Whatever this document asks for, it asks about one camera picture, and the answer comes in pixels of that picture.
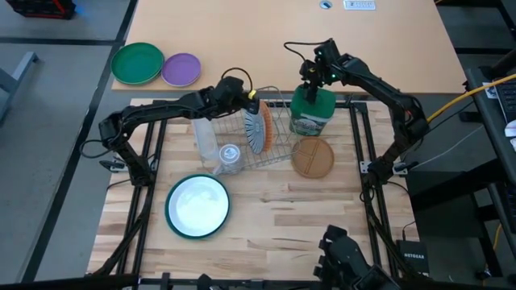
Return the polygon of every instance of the green plate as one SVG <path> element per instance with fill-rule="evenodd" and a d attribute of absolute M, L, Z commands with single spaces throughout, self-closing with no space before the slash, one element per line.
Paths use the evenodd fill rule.
<path fill-rule="evenodd" d="M 142 85 L 160 74 L 163 62 L 163 53 L 154 45 L 132 43 L 114 54 L 111 72 L 123 84 Z"/>

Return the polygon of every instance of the yellow cable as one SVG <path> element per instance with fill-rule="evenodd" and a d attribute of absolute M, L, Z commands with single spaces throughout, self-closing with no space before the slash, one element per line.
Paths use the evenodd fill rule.
<path fill-rule="evenodd" d="M 516 73 L 513 74 L 513 75 L 510 75 L 508 77 L 504 77 L 504 78 L 502 78 L 502 79 L 500 79 L 498 81 L 494 81 L 492 83 L 489 83 L 487 85 L 482 85 L 480 88 L 476 88 L 476 89 L 470 90 L 469 92 L 466 92 L 466 93 L 460 95 L 459 97 L 454 98 L 453 100 L 448 102 L 446 105 L 444 105 L 441 109 L 437 110 L 430 117 L 428 117 L 427 118 L 427 122 L 428 123 L 432 122 L 435 118 L 437 118 L 439 115 L 441 115 L 445 110 L 448 110 L 451 106 L 453 106 L 456 103 L 464 100 L 466 97 L 469 97 L 469 96 L 473 95 L 474 93 L 478 93 L 481 90 L 490 88 L 490 87 L 492 87 L 494 85 L 500 85 L 502 82 L 510 81 L 510 80 L 512 80 L 514 78 L 516 78 Z"/>
<path fill-rule="evenodd" d="M 497 250 L 498 239 L 500 238 L 500 231 L 501 231 L 501 223 L 498 225 L 496 234 L 494 234 L 493 251 Z M 485 287 L 485 280 L 482 280 L 482 286 Z"/>

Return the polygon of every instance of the green rim bowl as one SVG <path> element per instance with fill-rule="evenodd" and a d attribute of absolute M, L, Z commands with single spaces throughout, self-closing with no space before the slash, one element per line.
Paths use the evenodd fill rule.
<path fill-rule="evenodd" d="M 183 238 L 205 238 L 219 230 L 230 212 L 226 187 L 209 174 L 194 174 L 177 182 L 167 196 L 164 216 Z"/>
<path fill-rule="evenodd" d="M 132 43 L 114 54 L 111 72 L 123 84 L 143 85 L 160 74 L 163 63 L 163 53 L 154 45 Z"/>

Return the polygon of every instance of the plastic container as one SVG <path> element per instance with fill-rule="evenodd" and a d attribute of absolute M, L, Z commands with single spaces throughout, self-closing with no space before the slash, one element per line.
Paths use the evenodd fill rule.
<path fill-rule="evenodd" d="M 203 161 L 218 160 L 218 145 L 211 122 L 206 118 L 192 120 L 197 148 Z"/>
<path fill-rule="evenodd" d="M 289 128 L 299 135 L 319 136 L 335 112 L 336 96 L 328 90 L 318 89 L 314 104 L 310 104 L 305 96 L 306 89 L 298 86 L 290 103 L 292 122 Z"/>
<path fill-rule="evenodd" d="M 243 159 L 240 148 L 234 144 L 226 144 L 220 148 L 220 165 L 213 171 L 214 175 L 236 174 L 242 170 Z"/>

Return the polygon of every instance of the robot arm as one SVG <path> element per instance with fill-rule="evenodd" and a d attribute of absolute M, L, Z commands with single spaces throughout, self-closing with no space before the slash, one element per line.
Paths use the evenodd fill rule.
<path fill-rule="evenodd" d="M 428 131 L 419 101 L 373 75 L 362 60 L 348 54 L 340 55 L 333 39 L 317 46 L 314 52 L 314 61 L 305 60 L 299 71 L 308 90 L 306 98 L 309 102 L 314 102 L 318 88 L 340 81 L 342 85 L 361 87 L 391 110 L 394 143 L 384 155 L 370 163 L 365 178 L 370 185 L 385 184 L 393 175 L 394 161 Z"/>
<path fill-rule="evenodd" d="M 187 93 L 176 101 L 155 101 L 151 105 L 128 106 L 102 120 L 100 130 L 102 145 L 120 155 L 129 169 L 134 186 L 149 185 L 154 175 L 148 161 L 138 156 L 128 140 L 135 128 L 141 124 L 170 118 L 221 118 L 245 109 L 257 114 L 260 101 L 255 91 L 244 92 L 243 81 L 235 77 L 224 77 L 216 87 L 208 87 Z"/>

